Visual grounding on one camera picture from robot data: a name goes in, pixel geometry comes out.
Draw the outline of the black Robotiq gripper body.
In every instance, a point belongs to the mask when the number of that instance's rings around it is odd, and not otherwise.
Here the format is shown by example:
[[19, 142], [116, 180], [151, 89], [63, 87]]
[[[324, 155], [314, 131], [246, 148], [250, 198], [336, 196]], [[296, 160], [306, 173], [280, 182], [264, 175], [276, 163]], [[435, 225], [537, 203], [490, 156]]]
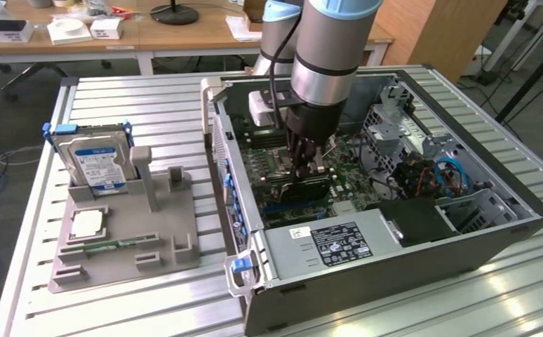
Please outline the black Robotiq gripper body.
[[340, 115], [340, 103], [327, 106], [304, 103], [288, 107], [284, 119], [288, 142], [295, 143], [304, 139], [314, 143], [326, 143], [338, 129]]

